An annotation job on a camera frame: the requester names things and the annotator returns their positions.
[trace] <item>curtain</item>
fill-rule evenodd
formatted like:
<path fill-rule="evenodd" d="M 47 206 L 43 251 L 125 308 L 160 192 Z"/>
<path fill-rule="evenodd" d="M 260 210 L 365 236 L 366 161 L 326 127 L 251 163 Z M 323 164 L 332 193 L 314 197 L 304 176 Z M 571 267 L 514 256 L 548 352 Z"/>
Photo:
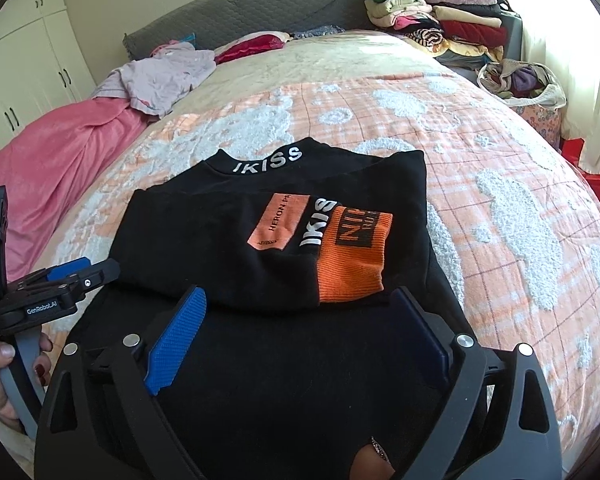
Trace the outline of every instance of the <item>curtain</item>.
<path fill-rule="evenodd" d="M 600 15 L 590 0 L 509 0 L 523 22 L 523 60 L 547 65 L 567 95 L 565 139 L 584 139 L 579 166 L 600 174 Z"/>

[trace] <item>black sweatshirt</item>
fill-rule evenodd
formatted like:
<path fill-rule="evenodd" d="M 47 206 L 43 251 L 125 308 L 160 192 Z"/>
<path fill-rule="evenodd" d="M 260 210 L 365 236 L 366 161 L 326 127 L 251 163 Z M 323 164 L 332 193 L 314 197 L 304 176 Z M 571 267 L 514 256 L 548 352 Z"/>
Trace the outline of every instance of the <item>black sweatshirt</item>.
<path fill-rule="evenodd" d="M 264 209 L 280 200 L 274 193 L 308 198 L 285 247 L 259 251 L 248 241 Z M 308 269 L 326 244 L 299 243 L 318 200 L 392 216 L 384 292 L 337 308 L 317 301 Z M 441 397 L 416 370 L 417 349 L 402 336 L 407 320 L 386 293 L 407 285 L 424 309 L 473 334 L 436 261 L 426 218 L 422 152 L 379 159 L 311 139 L 260 161 L 220 151 L 134 196 L 111 250 L 121 279 L 94 298 L 69 340 L 96 348 L 142 333 L 197 283 L 209 291 L 208 313 L 158 402 L 209 480 L 345 480 L 371 436 L 398 464 L 422 443 Z M 317 229 L 326 233 L 332 220 Z M 205 227 L 206 238 L 198 232 Z M 338 237 L 344 231 L 336 227 Z M 284 258 L 287 247 L 293 251 Z M 302 248 L 314 259 L 297 279 L 288 260 Z M 287 267 L 276 272 L 276 265 Z"/>

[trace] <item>orange ribbed cuff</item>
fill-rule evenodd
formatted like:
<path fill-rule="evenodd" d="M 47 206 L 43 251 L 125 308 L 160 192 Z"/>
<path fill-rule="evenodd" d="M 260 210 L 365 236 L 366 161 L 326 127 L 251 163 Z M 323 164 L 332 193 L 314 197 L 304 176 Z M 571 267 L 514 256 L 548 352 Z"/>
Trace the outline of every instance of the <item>orange ribbed cuff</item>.
<path fill-rule="evenodd" d="M 317 261 L 321 303 L 353 301 L 383 290 L 384 244 L 393 215 L 338 206 Z"/>

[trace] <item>red box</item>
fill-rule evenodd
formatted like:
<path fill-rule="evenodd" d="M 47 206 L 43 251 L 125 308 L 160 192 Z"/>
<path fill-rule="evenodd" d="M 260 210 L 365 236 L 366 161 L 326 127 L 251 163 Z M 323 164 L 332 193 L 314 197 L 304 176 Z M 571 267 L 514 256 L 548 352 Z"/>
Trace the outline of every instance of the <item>red box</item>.
<path fill-rule="evenodd" d="M 582 151 L 583 145 L 584 140 L 582 139 L 565 140 L 562 144 L 562 156 L 576 168 L 578 168 L 578 160 L 580 159 L 580 152 Z M 598 200 L 600 200 L 600 175 L 585 173 L 580 168 L 578 168 L 578 171 L 589 183 L 591 189 L 598 197 Z"/>

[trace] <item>laundry basket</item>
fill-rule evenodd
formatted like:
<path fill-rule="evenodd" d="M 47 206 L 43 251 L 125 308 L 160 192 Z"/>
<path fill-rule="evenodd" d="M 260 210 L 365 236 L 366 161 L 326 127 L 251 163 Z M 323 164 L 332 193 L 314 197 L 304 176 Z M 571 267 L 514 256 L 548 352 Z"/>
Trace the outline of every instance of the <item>laundry basket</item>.
<path fill-rule="evenodd" d="M 529 65 L 541 66 L 546 71 L 549 84 L 544 91 L 533 99 L 502 99 L 485 88 L 483 81 L 486 78 L 486 70 L 489 65 L 480 69 L 478 74 L 478 86 L 485 92 L 491 93 L 504 104 L 521 116 L 533 129 L 538 132 L 555 150 L 560 151 L 560 128 L 562 126 L 562 109 L 567 104 L 564 90 L 560 86 L 554 73 L 539 63 Z"/>

